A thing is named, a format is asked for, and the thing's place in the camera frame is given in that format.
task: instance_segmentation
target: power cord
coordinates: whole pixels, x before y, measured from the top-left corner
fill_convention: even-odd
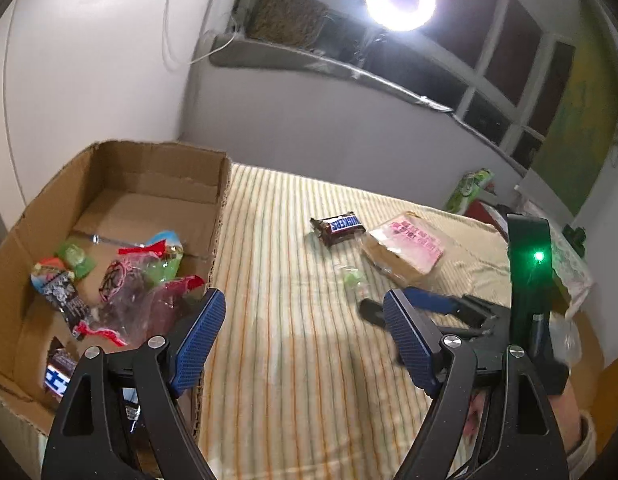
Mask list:
[[[237,36],[237,34],[238,34],[238,24],[236,23],[233,15],[230,12],[229,13],[229,17],[231,18],[231,21],[233,22],[233,34],[231,35],[231,38],[229,39],[229,41],[227,41],[223,46],[220,46],[218,48],[214,48],[212,51],[204,54],[203,56],[197,57],[196,59],[192,59],[192,60],[189,60],[189,61],[178,59],[176,56],[174,56],[173,48],[172,48],[171,43],[169,41],[169,5],[170,5],[170,2],[171,2],[171,0],[165,0],[165,2],[164,2],[164,11],[163,11],[163,57],[164,57],[164,54],[166,54],[169,57],[169,60],[171,62],[176,63],[179,66],[191,66],[194,63],[197,63],[198,61],[202,61],[203,59],[206,59],[207,57],[211,56],[212,54],[215,54],[216,52],[221,51],[222,49],[226,48],[228,46],[228,44],[230,44],[231,41],[233,41],[235,39],[235,37]]]

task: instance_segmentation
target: blue gripper pad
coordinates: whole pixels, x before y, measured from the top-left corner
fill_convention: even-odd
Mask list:
[[[205,300],[207,304],[202,307],[176,355],[171,387],[177,397],[198,384],[207,356],[225,320],[225,295],[213,289],[211,297],[205,296]]]
[[[418,388],[422,388],[428,396],[435,398],[441,383],[434,373],[431,350],[391,292],[385,294],[383,312],[391,337],[398,346],[411,381]]]
[[[448,296],[422,290],[422,288],[416,286],[403,288],[403,292],[409,303],[416,308],[438,312],[439,314],[452,314],[457,309],[455,303]]]

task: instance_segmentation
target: striped tablecloth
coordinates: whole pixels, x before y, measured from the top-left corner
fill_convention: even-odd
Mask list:
[[[422,424],[429,399],[394,364],[390,335],[357,316],[340,269],[363,270],[375,300],[395,285],[355,241],[328,250],[311,232],[310,217],[349,210],[367,227],[416,212],[454,240],[427,288],[509,304],[506,244],[491,227],[234,165],[212,278],[227,318],[205,368],[199,439],[221,480],[389,479]],[[461,444],[455,465],[466,455]]]

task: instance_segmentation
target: black device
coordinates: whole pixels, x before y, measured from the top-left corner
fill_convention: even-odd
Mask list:
[[[532,254],[536,254],[537,240],[531,238]],[[536,261],[542,264],[544,258],[536,257]],[[546,277],[546,273],[529,276],[531,282],[527,278],[525,286],[533,287],[532,281]],[[523,340],[528,342],[528,350],[539,342],[536,363],[546,355],[545,324],[533,322],[539,315],[537,305],[527,301],[523,290],[519,292],[513,294],[511,316],[509,309],[471,296],[448,298],[417,288],[391,290],[385,295],[374,321],[390,330],[414,384],[433,398],[396,479],[448,477],[476,386],[488,390],[476,446],[468,463],[452,476],[568,478],[560,432],[537,365],[528,351],[510,344],[511,334],[517,334],[510,323],[531,316],[530,335]],[[455,314],[469,328],[438,327],[414,304]],[[185,429],[176,399],[198,381],[224,316],[224,296],[209,289],[199,311],[177,323],[166,336],[151,337],[136,350],[116,354],[105,354],[99,347],[87,349],[55,415],[42,480],[151,478],[140,470],[135,458],[124,418],[122,388],[137,390],[164,479],[214,479]]]

